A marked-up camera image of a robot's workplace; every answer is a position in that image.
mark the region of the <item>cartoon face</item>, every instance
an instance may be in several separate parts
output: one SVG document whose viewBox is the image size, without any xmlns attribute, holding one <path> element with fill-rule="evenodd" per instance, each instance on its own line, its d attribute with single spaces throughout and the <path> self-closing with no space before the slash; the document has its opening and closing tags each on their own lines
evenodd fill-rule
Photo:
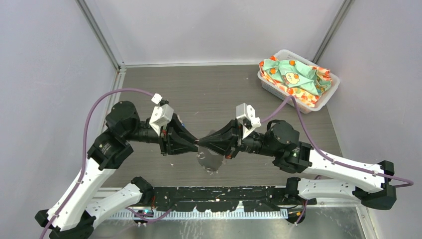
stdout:
<svg viewBox="0 0 422 239">
<path fill-rule="evenodd" d="M 300 81 L 299 75 L 293 72 L 286 73 L 286 79 L 288 84 L 297 84 Z"/>
</svg>

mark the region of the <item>robotic arm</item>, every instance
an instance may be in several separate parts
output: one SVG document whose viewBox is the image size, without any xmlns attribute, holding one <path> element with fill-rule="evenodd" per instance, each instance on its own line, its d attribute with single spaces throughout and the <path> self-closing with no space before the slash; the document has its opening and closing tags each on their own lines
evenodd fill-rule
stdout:
<svg viewBox="0 0 422 239">
<path fill-rule="evenodd" d="M 154 107 L 151 117 L 145 121 L 140 120 L 131 102 L 119 102 L 113 106 L 110 114 L 106 116 L 108 129 L 96 138 L 88 150 L 86 171 L 79 187 L 72 192 L 75 184 L 79 183 L 81 172 L 52 208 L 41 210 L 35 216 L 42 227 L 56 216 L 50 226 L 51 239 L 87 239 L 102 221 L 122 208 L 134 204 L 151 204 L 154 194 L 159 193 L 158 189 L 154 189 L 141 177 L 134 178 L 131 183 L 113 195 L 90 203 L 103 182 L 133 153 L 129 141 L 158 144 L 163 155 L 197 152 L 197 145 L 224 155 L 227 159 L 234 158 L 238 152 L 255 153 L 274 157 L 273 164 L 288 173 L 303 172 L 334 178 L 324 180 L 289 178 L 283 194 L 286 198 L 300 202 L 319 197 L 345 198 L 361 201 L 364 206 L 370 208 L 388 210 L 396 201 L 395 188 L 389 184 L 388 179 L 331 163 L 320 156 L 311 145 L 300 142 L 299 132 L 284 120 L 268 122 L 265 133 L 255 132 L 261 123 L 260 119 L 255 117 L 252 106 L 246 104 L 237 106 L 236 119 L 231 120 L 221 130 L 197 139 L 182 126 L 168 101 L 161 100 L 161 97 L 157 99 L 156 96 L 153 97 L 153 101 L 159 106 Z M 328 153 L 327 155 L 336 161 L 353 166 L 388 175 L 394 174 L 394 166 L 388 161 L 365 164 Z M 270 189 L 267 187 L 262 189 L 260 200 L 281 202 L 272 197 L 268 190 Z M 207 192 L 207 189 L 201 188 L 200 191 Z M 54 215 L 70 194 L 73 195 L 60 214 Z M 173 208 L 176 204 L 172 205 L 170 202 L 175 201 L 169 198 L 163 205 L 167 209 Z"/>
</svg>

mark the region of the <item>reflective floor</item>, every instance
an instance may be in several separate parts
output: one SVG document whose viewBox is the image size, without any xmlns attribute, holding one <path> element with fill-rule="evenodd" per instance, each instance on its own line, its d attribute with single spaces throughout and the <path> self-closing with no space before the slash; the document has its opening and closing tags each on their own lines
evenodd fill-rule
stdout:
<svg viewBox="0 0 422 239">
<path fill-rule="evenodd" d="M 337 207 L 308 208 L 306 219 L 298 227 L 280 219 L 159 221 L 146 227 L 134 226 L 133 221 L 107 220 L 90 238 L 364 239 L 365 236 L 356 208 Z"/>
</svg>

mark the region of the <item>laundry basket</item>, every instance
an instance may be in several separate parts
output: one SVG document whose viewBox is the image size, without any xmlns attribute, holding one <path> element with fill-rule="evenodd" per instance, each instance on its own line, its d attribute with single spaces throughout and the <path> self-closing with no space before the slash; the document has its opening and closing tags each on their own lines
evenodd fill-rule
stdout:
<svg viewBox="0 0 422 239">
<path fill-rule="evenodd" d="M 277 52 L 277 54 L 274 55 L 279 60 L 296 60 L 300 61 L 306 65 L 312 65 L 317 66 L 316 64 L 312 63 L 311 61 L 308 61 L 307 59 L 289 51 L 289 50 L 281 50 Z M 327 104 L 328 100 L 331 98 L 331 96 L 334 94 L 334 92 L 337 90 L 338 85 L 340 84 L 340 79 L 333 73 L 330 73 L 330 76 L 332 78 L 332 84 L 331 88 L 325 92 L 319 100 L 315 103 L 315 107 L 307 106 L 306 104 L 302 103 L 301 101 L 296 101 L 298 104 L 298 107 L 300 111 L 304 114 L 307 114 L 312 111 L 319 111 L 325 104 Z M 277 96 L 278 98 L 284 100 L 287 96 L 289 96 L 289 93 L 283 91 L 282 89 L 278 88 L 277 86 L 273 85 L 271 82 L 268 82 L 266 79 L 264 79 L 261 76 L 261 71 L 258 71 L 258 78 L 261 79 L 262 87 L 271 92 L 273 95 Z M 293 100 L 289 100 L 289 105 L 295 106 L 293 104 Z"/>
</svg>

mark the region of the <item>storage bin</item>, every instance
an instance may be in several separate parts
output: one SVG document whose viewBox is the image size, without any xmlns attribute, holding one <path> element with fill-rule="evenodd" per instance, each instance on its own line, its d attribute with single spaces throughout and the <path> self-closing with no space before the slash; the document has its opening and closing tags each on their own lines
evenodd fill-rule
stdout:
<svg viewBox="0 0 422 239">
<path fill-rule="evenodd" d="M 317 64 L 312 63 L 311 61 L 308 61 L 307 59 L 289 51 L 289 50 L 281 50 L 277 52 L 277 54 L 274 54 L 274 56 L 279 60 L 296 60 L 300 61 L 306 65 L 311 66 L 317 66 Z M 320 99 L 315 103 L 315 107 L 307 106 L 306 104 L 302 103 L 301 101 L 296 101 L 298 104 L 298 107 L 300 111 L 304 114 L 307 114 L 312 111 L 319 111 L 325 104 L 327 104 L 328 100 L 331 98 L 331 96 L 334 94 L 334 92 L 337 90 L 338 85 L 340 84 L 340 79 L 333 73 L 330 73 L 330 76 L 332 78 L 332 84 L 331 88 L 325 92 Z M 277 96 L 278 98 L 284 100 L 287 96 L 289 96 L 289 93 L 283 91 L 282 89 L 278 88 L 277 86 L 273 85 L 271 82 L 268 82 L 261 76 L 261 71 L 258 71 L 258 78 L 261 79 L 262 87 L 272 93 L 273 95 Z M 292 100 L 289 100 L 289 105 L 295 106 L 293 104 Z"/>
</svg>

